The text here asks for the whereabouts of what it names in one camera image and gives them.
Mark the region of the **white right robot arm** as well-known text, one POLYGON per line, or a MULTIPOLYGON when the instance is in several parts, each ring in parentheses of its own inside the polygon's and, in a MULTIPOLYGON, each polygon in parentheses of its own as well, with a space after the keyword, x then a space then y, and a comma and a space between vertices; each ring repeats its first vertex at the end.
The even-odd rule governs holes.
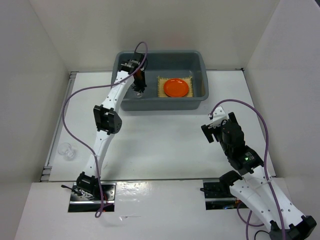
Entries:
POLYGON ((317 225, 287 198, 268 171, 264 162, 244 140, 244 132, 233 112, 218 107, 210 116, 211 123, 201 129, 212 143, 217 141, 233 170, 222 175, 219 191, 243 202, 269 232, 272 240, 304 240, 317 225))

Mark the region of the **orange plastic bowl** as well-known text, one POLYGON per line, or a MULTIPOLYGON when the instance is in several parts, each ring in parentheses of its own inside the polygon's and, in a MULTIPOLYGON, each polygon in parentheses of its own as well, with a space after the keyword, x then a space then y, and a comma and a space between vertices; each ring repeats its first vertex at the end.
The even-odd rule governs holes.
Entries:
POLYGON ((189 85, 185 80, 180 78, 168 79, 164 85, 164 93, 172 98, 182 98, 189 93, 189 85))

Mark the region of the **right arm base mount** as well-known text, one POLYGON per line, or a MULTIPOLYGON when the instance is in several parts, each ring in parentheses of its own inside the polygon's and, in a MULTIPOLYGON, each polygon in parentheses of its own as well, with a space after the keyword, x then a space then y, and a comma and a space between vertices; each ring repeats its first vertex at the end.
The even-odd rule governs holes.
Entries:
POLYGON ((218 179, 203 180, 199 189, 204 194, 206 210, 235 209, 239 201, 231 195, 218 179))

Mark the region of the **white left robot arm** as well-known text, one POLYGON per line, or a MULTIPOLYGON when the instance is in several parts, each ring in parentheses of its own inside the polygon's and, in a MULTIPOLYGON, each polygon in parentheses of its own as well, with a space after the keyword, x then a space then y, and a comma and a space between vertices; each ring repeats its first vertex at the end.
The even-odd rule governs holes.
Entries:
POLYGON ((93 108, 93 116, 97 128, 93 153, 84 168, 84 171, 76 180, 76 186, 88 200, 99 198, 101 191, 99 178, 102 164, 108 147, 121 127, 122 119, 118 115, 120 105, 129 88, 138 93, 143 93, 145 80, 146 56, 135 52, 131 59, 123 60, 117 69, 114 85, 106 99, 93 108))

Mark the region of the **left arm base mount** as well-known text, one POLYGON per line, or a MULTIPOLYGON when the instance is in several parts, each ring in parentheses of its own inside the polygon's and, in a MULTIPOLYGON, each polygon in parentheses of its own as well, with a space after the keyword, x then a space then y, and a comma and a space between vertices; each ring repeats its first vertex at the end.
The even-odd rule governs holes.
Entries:
MULTIPOLYGON (((115 210, 116 186, 115 182, 102 183, 103 212, 113 212, 115 210)), ((96 212, 101 206, 100 193, 89 193, 77 187, 76 183, 72 186, 62 184, 63 189, 70 190, 69 213, 96 212)))

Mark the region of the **yellow woven bamboo mat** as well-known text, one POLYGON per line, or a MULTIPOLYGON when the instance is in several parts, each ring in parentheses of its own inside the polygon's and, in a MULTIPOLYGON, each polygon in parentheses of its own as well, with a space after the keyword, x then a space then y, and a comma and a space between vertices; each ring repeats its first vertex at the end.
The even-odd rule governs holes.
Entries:
POLYGON ((193 93, 193 85, 192 85, 192 77, 188 76, 188 77, 174 77, 174 78, 165 78, 165 77, 160 77, 158 76, 158 82, 157 82, 157 96, 159 98, 169 98, 169 96, 167 96, 163 90, 163 86, 164 83, 169 80, 169 79, 182 79, 185 80, 189 86, 189 92, 186 96, 182 97, 182 98, 192 98, 194 96, 193 93))

